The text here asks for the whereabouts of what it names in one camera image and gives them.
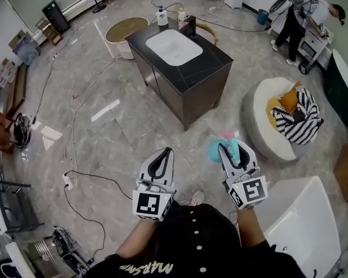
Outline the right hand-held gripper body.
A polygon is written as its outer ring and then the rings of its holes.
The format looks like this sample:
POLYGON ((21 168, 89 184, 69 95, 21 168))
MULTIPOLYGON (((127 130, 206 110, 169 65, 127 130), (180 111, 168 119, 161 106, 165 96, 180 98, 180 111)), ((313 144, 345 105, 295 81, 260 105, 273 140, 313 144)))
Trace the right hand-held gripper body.
POLYGON ((222 184, 237 210, 253 208, 269 196, 266 177, 260 172, 260 168, 240 175, 231 175, 222 184))

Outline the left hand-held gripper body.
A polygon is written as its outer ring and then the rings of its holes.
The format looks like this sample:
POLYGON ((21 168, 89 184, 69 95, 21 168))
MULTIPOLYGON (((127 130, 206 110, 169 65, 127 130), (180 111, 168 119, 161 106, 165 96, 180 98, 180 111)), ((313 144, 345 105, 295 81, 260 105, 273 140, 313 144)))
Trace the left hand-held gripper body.
POLYGON ((137 180, 133 191, 132 213, 143 220, 163 221, 173 203, 175 187, 137 180))

